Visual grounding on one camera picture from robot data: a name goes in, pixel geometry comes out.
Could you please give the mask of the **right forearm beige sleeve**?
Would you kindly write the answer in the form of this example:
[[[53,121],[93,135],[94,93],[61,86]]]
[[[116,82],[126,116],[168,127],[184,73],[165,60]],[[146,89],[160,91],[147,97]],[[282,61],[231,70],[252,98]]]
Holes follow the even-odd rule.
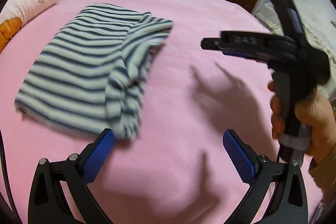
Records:
[[[325,201],[335,196],[335,172],[335,146],[322,161],[317,162],[313,157],[310,162],[309,173],[322,190]]]

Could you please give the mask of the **person's right hand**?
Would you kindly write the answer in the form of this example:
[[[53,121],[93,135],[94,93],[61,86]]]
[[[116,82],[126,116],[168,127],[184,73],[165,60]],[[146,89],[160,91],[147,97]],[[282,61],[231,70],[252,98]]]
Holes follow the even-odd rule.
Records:
[[[282,103],[276,94],[270,107],[273,112],[272,138],[278,139],[284,132],[285,122],[281,117]],[[298,102],[294,110],[301,123],[311,126],[311,142],[306,153],[319,164],[335,147],[335,118],[331,104],[322,93],[315,91],[311,100]]]

